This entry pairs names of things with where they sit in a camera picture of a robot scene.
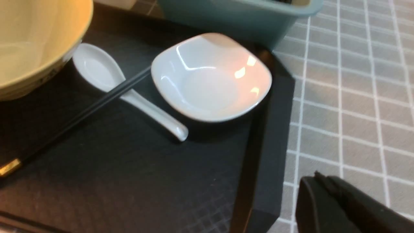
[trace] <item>white ceramic spoon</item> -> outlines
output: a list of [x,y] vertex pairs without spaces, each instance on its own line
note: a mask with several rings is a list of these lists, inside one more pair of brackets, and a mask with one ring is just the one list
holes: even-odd
[[[90,84],[104,92],[125,81],[125,76],[116,61],[104,50],[82,43],[73,53],[73,63],[81,76]],[[175,118],[146,100],[134,90],[130,90],[120,97],[122,100],[137,107],[145,114],[156,120],[180,141],[185,141],[188,129]]]

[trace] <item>grid pattern tablecloth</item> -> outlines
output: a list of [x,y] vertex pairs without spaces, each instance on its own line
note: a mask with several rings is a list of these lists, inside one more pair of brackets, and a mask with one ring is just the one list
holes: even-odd
[[[155,0],[135,11],[162,17]],[[325,0],[274,52],[296,78],[282,213],[297,232],[298,182],[337,175],[414,220],[414,2]]]

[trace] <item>blue container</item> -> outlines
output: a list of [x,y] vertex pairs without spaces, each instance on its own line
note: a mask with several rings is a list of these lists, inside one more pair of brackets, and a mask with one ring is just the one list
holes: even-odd
[[167,19],[258,42],[273,50],[293,23],[315,15],[323,0],[158,0]]

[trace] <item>white square dish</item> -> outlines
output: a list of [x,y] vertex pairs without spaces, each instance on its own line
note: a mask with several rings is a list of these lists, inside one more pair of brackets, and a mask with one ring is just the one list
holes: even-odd
[[233,39],[207,33],[160,53],[151,74],[162,97],[183,115],[220,122],[253,109],[269,92],[272,75]]

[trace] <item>chopsticks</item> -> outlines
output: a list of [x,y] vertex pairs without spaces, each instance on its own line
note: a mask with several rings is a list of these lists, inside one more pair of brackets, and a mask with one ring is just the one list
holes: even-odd
[[79,124],[81,121],[86,119],[88,116],[92,115],[93,113],[95,113],[96,111],[98,111],[99,109],[101,109],[106,104],[113,101],[114,99],[117,99],[121,95],[125,94],[135,84],[137,84],[139,81],[141,81],[142,79],[150,75],[151,73],[150,70],[151,70],[151,66],[145,68],[144,70],[139,72],[134,77],[129,78],[126,81],[122,82],[121,84],[113,88],[110,92],[102,96],[99,100],[97,100],[92,105],[87,107],[85,110],[78,113],[76,116],[74,116],[71,120],[69,120],[67,123],[62,125],[60,128],[53,131],[51,134],[47,135],[46,137],[37,140],[31,146],[25,148],[23,150],[22,155],[19,158],[15,158],[11,160],[8,164],[0,167],[0,178],[4,178],[8,176],[10,173],[14,172],[27,159],[36,155],[40,150],[50,145],[52,142],[54,142],[60,136],[62,136],[67,131],[75,127],[77,124]]

